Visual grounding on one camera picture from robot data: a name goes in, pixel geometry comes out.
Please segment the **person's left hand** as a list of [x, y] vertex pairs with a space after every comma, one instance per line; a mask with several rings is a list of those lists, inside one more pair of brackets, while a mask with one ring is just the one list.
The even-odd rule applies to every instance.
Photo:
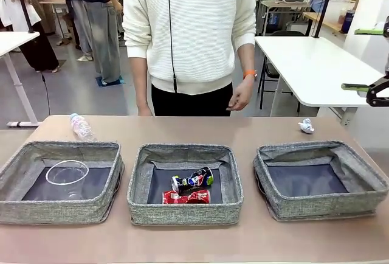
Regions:
[[227, 111], [241, 111], [249, 104], [254, 83], [254, 75], [244, 77], [243, 81], [234, 90]]

